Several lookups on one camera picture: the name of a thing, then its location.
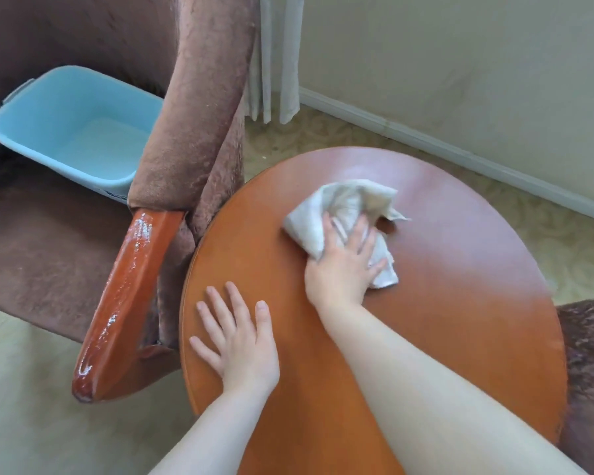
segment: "forearm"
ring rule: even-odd
[[[235,475],[265,402],[254,392],[223,393],[151,475]]]
[[[409,475],[584,473],[522,420],[364,308],[321,315]]]

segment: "brown velvet upholstery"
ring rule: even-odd
[[[557,309],[568,358],[568,414],[559,447],[594,475],[594,300]]]
[[[193,249],[243,182],[243,112],[236,110],[257,3],[0,0],[0,103],[22,82],[65,64],[167,92],[128,204],[189,215],[161,269],[159,320],[146,324],[148,344],[177,345]],[[130,220],[127,207],[0,146],[0,310],[83,340]]]

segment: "table top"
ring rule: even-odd
[[[247,183],[216,216],[187,276],[181,357],[196,413],[222,391],[187,342],[198,335],[213,347],[194,307],[205,287],[224,295],[233,281],[251,312],[256,301],[269,303],[280,381],[240,473],[403,473],[306,299],[307,256],[281,229],[321,185],[352,178],[396,188],[393,206],[412,218],[385,228],[400,282],[369,291],[366,308],[556,442],[567,383],[561,327],[521,239],[439,168],[397,152],[339,147],[288,159]]]

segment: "wall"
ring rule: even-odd
[[[594,0],[306,0],[300,84],[594,200]]]

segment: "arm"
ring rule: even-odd
[[[367,268],[362,217],[339,247],[324,217],[325,252],[306,270],[309,300],[341,353],[398,461],[409,475],[583,474],[557,448],[483,391],[362,306],[383,263]]]
[[[204,302],[198,303],[219,354],[197,337],[190,340],[198,355],[222,376],[224,391],[151,475],[235,474],[262,408],[277,385],[279,361],[269,307],[262,301],[255,306],[256,328],[235,285],[228,283],[227,290],[233,315],[213,287],[207,288],[207,294],[218,321]]]

